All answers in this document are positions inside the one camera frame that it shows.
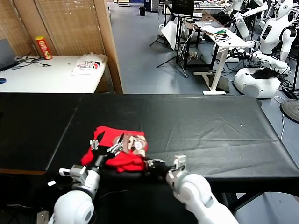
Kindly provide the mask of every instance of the wooden partition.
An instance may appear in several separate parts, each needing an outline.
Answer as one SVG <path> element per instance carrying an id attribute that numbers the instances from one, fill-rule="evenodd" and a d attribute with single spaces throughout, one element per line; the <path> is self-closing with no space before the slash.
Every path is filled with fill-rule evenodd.
<path id="1" fill-rule="evenodd" d="M 0 19 L 0 39 L 8 39 L 17 55 L 33 52 L 35 37 L 44 36 L 54 56 L 108 56 L 115 92 L 122 93 L 105 0 L 0 0 Z M 107 90 L 105 78 L 98 90 Z"/>
<path id="2" fill-rule="evenodd" d="M 16 55 L 36 55 L 9 0 L 0 0 L 0 39 L 8 39 Z"/>

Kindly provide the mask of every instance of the pringles can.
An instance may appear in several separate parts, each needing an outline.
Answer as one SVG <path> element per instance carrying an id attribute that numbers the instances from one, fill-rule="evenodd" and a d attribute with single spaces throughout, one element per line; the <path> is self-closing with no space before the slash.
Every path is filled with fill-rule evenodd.
<path id="1" fill-rule="evenodd" d="M 39 48 L 41 49 L 43 56 L 46 60 L 52 59 L 52 54 L 47 46 L 44 36 L 37 36 L 36 42 L 38 43 Z"/>

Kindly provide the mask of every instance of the bamboo blind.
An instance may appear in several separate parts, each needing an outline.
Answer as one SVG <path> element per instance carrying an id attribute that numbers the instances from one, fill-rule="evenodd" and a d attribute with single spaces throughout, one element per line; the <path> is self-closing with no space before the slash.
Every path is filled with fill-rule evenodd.
<path id="1" fill-rule="evenodd" d="M 0 40 L 8 39 L 10 46 L 18 56 L 29 52 L 35 55 L 30 40 L 18 20 L 9 0 L 0 0 Z"/>
<path id="2" fill-rule="evenodd" d="M 14 3 L 22 20 L 24 21 L 24 24 L 26 24 L 27 31 L 30 34 L 32 42 L 36 46 L 36 49 L 39 51 L 40 55 L 42 55 L 41 50 L 37 42 L 35 41 L 35 37 L 37 36 L 44 36 L 52 55 L 57 56 L 57 51 L 46 27 L 44 26 L 43 20 L 41 19 L 40 14 L 36 9 L 34 1 L 14 0 Z"/>
<path id="3" fill-rule="evenodd" d="M 92 0 L 35 0 L 60 56 L 103 54 Z"/>

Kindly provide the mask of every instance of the tripod stand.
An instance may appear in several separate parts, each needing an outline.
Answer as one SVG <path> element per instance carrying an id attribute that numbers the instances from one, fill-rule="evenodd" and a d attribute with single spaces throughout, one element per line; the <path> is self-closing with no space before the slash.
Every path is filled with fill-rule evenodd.
<path id="1" fill-rule="evenodd" d="M 166 13 L 166 11 L 167 11 L 167 9 L 169 9 L 170 10 L 170 7 L 169 7 L 169 5 L 164 5 L 164 27 L 166 26 L 166 15 L 167 15 L 167 13 Z M 165 41 L 165 36 L 164 35 L 161 35 L 161 36 L 159 36 L 156 40 L 154 40 L 154 42 L 153 43 L 151 43 L 150 44 L 150 47 L 154 44 L 154 43 L 160 43 L 160 44 L 167 44 L 167 41 Z"/>
<path id="2" fill-rule="evenodd" d="M 181 63 L 181 60 L 180 60 L 180 55 L 179 55 L 179 50 L 180 50 L 180 40 L 181 40 L 181 31 L 182 31 L 182 20 L 183 20 L 183 17 L 182 16 L 177 16 L 178 18 L 178 23 L 177 23 L 177 33 L 176 33 L 176 45 L 178 44 L 178 50 L 177 50 L 177 54 L 176 56 L 172 57 L 171 59 L 167 60 L 166 62 L 163 62 L 162 64 L 158 65 L 156 68 L 159 68 L 161 67 L 162 65 L 164 64 L 178 64 L 179 62 L 179 66 L 181 67 L 181 69 L 183 70 L 183 76 L 184 78 L 188 78 L 186 72 L 185 72 L 185 69 Z"/>

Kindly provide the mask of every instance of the trash can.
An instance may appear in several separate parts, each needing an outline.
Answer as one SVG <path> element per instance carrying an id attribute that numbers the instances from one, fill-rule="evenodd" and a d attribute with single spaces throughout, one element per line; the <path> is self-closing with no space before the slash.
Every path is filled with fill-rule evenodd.
<path id="1" fill-rule="evenodd" d="M 139 7 L 140 16 L 145 16 L 145 7 Z"/>

